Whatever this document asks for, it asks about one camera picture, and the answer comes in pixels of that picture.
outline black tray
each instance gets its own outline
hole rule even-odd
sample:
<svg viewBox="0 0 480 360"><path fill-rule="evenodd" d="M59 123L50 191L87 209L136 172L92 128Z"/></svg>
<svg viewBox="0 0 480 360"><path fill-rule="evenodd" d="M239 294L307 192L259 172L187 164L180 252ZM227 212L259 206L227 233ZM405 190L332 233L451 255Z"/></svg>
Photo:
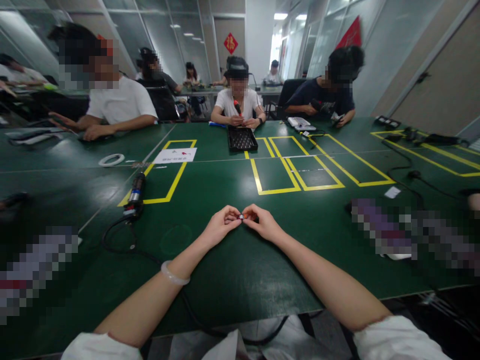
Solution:
<svg viewBox="0 0 480 360"><path fill-rule="evenodd" d="M228 147L232 152L258 150L259 144L252 129L228 126Z"/></svg>

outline navy t-shirt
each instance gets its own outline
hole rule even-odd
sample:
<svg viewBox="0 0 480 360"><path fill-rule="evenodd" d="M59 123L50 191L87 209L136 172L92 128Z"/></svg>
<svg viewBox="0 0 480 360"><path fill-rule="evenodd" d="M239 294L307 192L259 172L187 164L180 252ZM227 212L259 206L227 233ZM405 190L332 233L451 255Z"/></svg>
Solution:
<svg viewBox="0 0 480 360"><path fill-rule="evenodd" d="M331 118L334 112L343 115L355 109L351 87L342 87L335 92L329 91L317 83L317 78L307 80L300 85L284 107L308 105L312 99L321 102L322 109L318 115L322 117Z"/></svg>

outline door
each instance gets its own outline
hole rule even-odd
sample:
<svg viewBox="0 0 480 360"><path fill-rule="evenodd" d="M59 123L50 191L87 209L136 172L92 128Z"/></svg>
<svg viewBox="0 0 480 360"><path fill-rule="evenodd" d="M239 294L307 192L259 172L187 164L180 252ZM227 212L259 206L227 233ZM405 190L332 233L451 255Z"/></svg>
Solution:
<svg viewBox="0 0 480 360"><path fill-rule="evenodd" d="M225 39L231 33L238 46L233 56L245 59L245 21L239 18L215 18L216 44L218 46L218 61L223 71L227 70L227 58L231 55L224 45Z"/></svg>
<svg viewBox="0 0 480 360"><path fill-rule="evenodd" d="M393 119L428 133L457 135L480 115L480 3L472 10Z"/></svg>

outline white t-shirt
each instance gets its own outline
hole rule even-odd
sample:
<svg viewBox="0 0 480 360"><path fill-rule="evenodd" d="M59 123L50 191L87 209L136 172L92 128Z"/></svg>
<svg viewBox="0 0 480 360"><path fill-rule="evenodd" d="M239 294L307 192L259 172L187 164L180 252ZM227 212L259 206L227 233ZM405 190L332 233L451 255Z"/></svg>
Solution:
<svg viewBox="0 0 480 360"><path fill-rule="evenodd" d="M295 325L290 318L273 341L258 348L267 360L336 358L334 350L326 346L326 343L303 331L300 320ZM205 343L199 344L198 339L201 340L201 337L190 339L188 343L190 349L186 349L186 353L191 359L197 359L191 356L191 353L195 354L194 349L201 348L201 345L205 346L207 343L205 341ZM368 326L355 333L354 342L362 360L450 360L435 341L403 316L390 316ZM247 348L248 354L245 354L245 345L239 331L235 330L211 348L202 357L202 360L238 359L240 357L236 357L236 355L239 350L244 355L243 359L258 358L258 351L254 351L251 346ZM142 356L137 348L118 342L107 334L82 332L63 353L62 360L70 359L141 360ZM170 353L169 359L175 359L172 353Z"/></svg>
<svg viewBox="0 0 480 360"><path fill-rule="evenodd" d="M194 81L195 81L195 82L200 82L200 74L199 74L199 73L196 74L196 80L195 80L193 77L189 79L189 78L187 78L186 76L185 76L185 78L183 79L183 82L184 82L184 83L193 83Z"/></svg>
<svg viewBox="0 0 480 360"><path fill-rule="evenodd" d="M35 71L33 69L29 69L28 67L24 67L24 72L16 71L16 70L10 70L11 76L8 76L8 81L14 82L14 83L26 83L26 82L32 82L32 81L43 81L48 83L48 80L44 78L44 76L39 73L38 71Z"/></svg>
<svg viewBox="0 0 480 360"><path fill-rule="evenodd" d="M125 76L118 81L118 88L90 90L86 114L106 119L109 124L123 123L141 115L152 115L158 119L147 89Z"/></svg>
<svg viewBox="0 0 480 360"><path fill-rule="evenodd" d="M257 94L256 91L248 88L245 90L246 94L243 97L243 118L248 120L253 117L253 110L255 110L259 105L262 106L262 97ZM232 89L223 89L218 93L216 98L216 104L221 108L226 117L232 117L238 115L237 110L234 106L234 97L232 96Z"/></svg>

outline hand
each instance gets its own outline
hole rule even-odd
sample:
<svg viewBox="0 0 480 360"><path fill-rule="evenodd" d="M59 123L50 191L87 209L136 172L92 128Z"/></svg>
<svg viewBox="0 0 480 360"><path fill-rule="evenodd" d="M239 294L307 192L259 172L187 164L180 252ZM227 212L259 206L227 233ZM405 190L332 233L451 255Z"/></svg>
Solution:
<svg viewBox="0 0 480 360"><path fill-rule="evenodd" d="M219 212L213 214L205 230L198 237L210 248L213 248L233 229L238 227L242 220L239 219L240 211L237 208L227 205Z"/></svg>
<svg viewBox="0 0 480 360"><path fill-rule="evenodd" d="M318 111L315 110L315 108L310 104L303 106L303 112L309 116L313 116L318 113Z"/></svg>
<svg viewBox="0 0 480 360"><path fill-rule="evenodd" d="M83 135L83 140L93 141L102 136L108 136L115 134L115 129L112 125L91 125L85 131Z"/></svg>
<svg viewBox="0 0 480 360"><path fill-rule="evenodd" d="M287 234L280 225L277 224L269 211L262 209L255 204L247 206L245 210L242 211L242 214L245 217L243 220L245 225L255 230L265 240L274 243L275 240L278 240Z"/></svg>
<svg viewBox="0 0 480 360"><path fill-rule="evenodd" d="M68 127L69 127L72 131L74 131L74 132L79 132L79 131L82 130L75 121L73 121L73 120L71 120L71 119L69 119L68 117L65 117L65 116L63 116L63 115L60 115L59 113L49 112L48 115L58 117L58 118L62 121L62 123L64 123L66 126L68 126ZM68 129L67 127L65 127L65 126L63 126L63 125L60 125L58 122L56 122L56 121L53 120L52 118L49 119L49 121L50 121L53 125L55 125L57 128L60 128L60 129L62 129L62 130L64 130L64 131L69 131L69 129Z"/></svg>
<svg viewBox="0 0 480 360"><path fill-rule="evenodd" d="M347 124L351 119L349 118L346 118L345 116L343 117L342 120L340 120L340 122L336 125L336 127L339 129L343 126L345 126L345 124Z"/></svg>
<svg viewBox="0 0 480 360"><path fill-rule="evenodd" d="M232 126L240 126L244 121L245 121L244 117L238 116L238 115L231 116L230 119L228 120L228 122Z"/></svg>
<svg viewBox="0 0 480 360"><path fill-rule="evenodd" d="M242 125L246 128L256 129L260 125L260 119L258 118L254 119L253 117L251 117L247 121L245 121Z"/></svg>

